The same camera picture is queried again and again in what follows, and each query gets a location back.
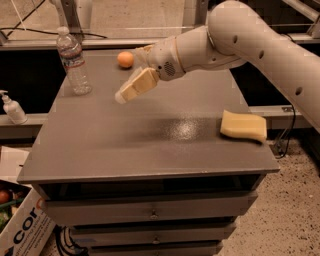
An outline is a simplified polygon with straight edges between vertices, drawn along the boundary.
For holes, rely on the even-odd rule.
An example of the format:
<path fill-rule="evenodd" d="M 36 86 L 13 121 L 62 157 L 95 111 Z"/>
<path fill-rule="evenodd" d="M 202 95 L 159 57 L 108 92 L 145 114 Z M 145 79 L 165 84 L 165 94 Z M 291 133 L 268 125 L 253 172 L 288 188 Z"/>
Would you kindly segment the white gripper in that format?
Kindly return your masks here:
<path fill-rule="evenodd" d="M 120 104 L 153 89 L 159 78 L 170 81 L 185 74 L 178 57 L 175 37 L 166 38 L 153 45 L 137 47 L 134 54 L 138 63 L 148 68 L 137 68 L 116 92 L 115 100 Z"/>

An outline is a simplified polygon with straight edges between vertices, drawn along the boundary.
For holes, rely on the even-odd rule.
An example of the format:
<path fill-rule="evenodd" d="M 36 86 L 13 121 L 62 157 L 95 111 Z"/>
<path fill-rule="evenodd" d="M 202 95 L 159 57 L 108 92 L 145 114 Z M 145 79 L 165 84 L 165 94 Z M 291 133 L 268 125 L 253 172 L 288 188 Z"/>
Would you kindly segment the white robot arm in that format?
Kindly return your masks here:
<path fill-rule="evenodd" d="M 139 67 L 115 94 L 120 104 L 153 89 L 160 80 L 249 62 L 320 130 L 320 57 L 276 33 L 240 1 L 218 4 L 206 25 L 137 48 L 135 56 Z"/>

